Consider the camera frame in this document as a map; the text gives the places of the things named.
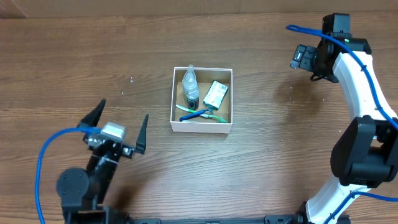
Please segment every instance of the toothbrush handle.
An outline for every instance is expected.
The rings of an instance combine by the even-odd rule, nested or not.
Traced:
[[[188,120],[188,119],[191,119],[191,118],[196,118],[196,117],[200,116],[201,114],[204,114],[206,111],[208,111],[208,110],[201,110],[201,111],[197,111],[197,112],[192,113],[192,114],[188,114],[188,115],[182,116],[180,118],[180,121],[185,121],[185,120]]]

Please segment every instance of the beige wall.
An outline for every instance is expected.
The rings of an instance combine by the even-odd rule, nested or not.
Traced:
[[[5,18],[395,10],[396,0],[0,0]]]

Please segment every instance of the green toothbrush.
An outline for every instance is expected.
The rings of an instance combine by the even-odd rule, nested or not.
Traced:
[[[191,109],[188,109],[188,108],[183,107],[183,106],[181,106],[181,105],[175,105],[175,106],[176,106],[178,109],[180,109],[180,110],[183,110],[183,111],[186,111],[186,112],[189,112],[189,113],[196,113],[196,111],[191,110]],[[215,116],[215,115],[211,115],[211,114],[201,114],[200,116],[203,117],[203,118],[216,119],[216,120],[218,120],[218,122],[220,122],[220,123],[228,123],[228,122],[227,122],[226,120],[224,120],[223,118],[217,117],[217,116]]]

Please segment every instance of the small white box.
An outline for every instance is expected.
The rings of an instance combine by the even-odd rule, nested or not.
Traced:
[[[187,107],[184,101],[182,90],[182,78],[188,67],[175,67],[173,77],[172,107],[170,113],[170,123],[175,132],[194,132],[194,133],[225,133],[228,134],[233,123],[233,73],[229,68],[196,68],[194,67],[199,87],[199,110],[206,109],[203,99],[206,96],[213,81],[218,81],[228,86],[228,92],[219,110],[214,110],[214,115],[221,116],[228,123],[219,123],[216,119],[206,119],[197,117],[191,119],[197,123],[180,122],[179,118],[189,114],[188,112],[177,109],[175,105]]]

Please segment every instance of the cable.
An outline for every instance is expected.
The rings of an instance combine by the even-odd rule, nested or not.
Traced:
[[[367,196],[367,197],[383,200],[383,201],[386,201],[386,202],[398,202],[398,198],[386,197],[386,196],[376,195],[376,194],[367,193],[367,192],[358,192],[358,191],[351,192],[343,200],[343,202],[336,208],[336,210],[332,214],[330,214],[330,216],[325,220],[324,224],[328,224],[330,222],[330,220],[334,219],[334,217],[336,217],[336,215],[341,211],[341,209],[344,208],[344,206],[347,204],[347,202],[350,199],[355,198],[355,195],[363,195],[363,196]]]
[[[37,214],[39,215],[39,220],[41,224],[45,224],[42,213],[42,207],[40,206],[40,170],[42,168],[42,160],[44,157],[45,150],[48,148],[50,143],[54,141],[54,139],[58,138],[61,135],[73,132],[83,132],[86,134],[91,134],[91,133],[99,133],[101,132],[101,130],[99,128],[67,128],[53,134],[44,143],[42,149],[40,150],[39,158],[37,159],[36,182],[35,182],[35,202],[36,202]]]
[[[380,105],[379,98],[377,97],[377,93],[376,93],[376,88],[374,87],[374,83],[373,83],[373,80],[372,80],[372,76],[369,73],[368,69],[366,68],[366,65],[364,65],[362,63],[361,59],[359,59],[358,56],[356,56],[356,54],[349,47],[345,46],[343,43],[341,43],[340,41],[334,39],[333,37],[330,37],[328,35],[322,34],[321,30],[311,29],[311,28],[307,28],[307,27],[300,27],[300,26],[297,26],[297,25],[288,25],[288,26],[286,26],[286,29],[294,31],[294,32],[300,32],[300,33],[303,33],[303,34],[310,34],[310,35],[319,36],[321,38],[324,38],[326,40],[329,40],[329,41],[333,42],[336,45],[339,45],[342,49],[347,51],[354,58],[354,60],[358,63],[358,65],[362,68],[363,72],[365,73],[366,79],[368,79],[368,83],[369,83],[369,87],[371,89],[371,93],[372,93],[372,96],[373,96],[374,104],[376,105],[376,110],[380,111],[380,114],[389,123],[391,123],[391,125],[396,130],[398,130],[398,124],[390,116],[388,116],[388,114],[384,111],[384,109]]]

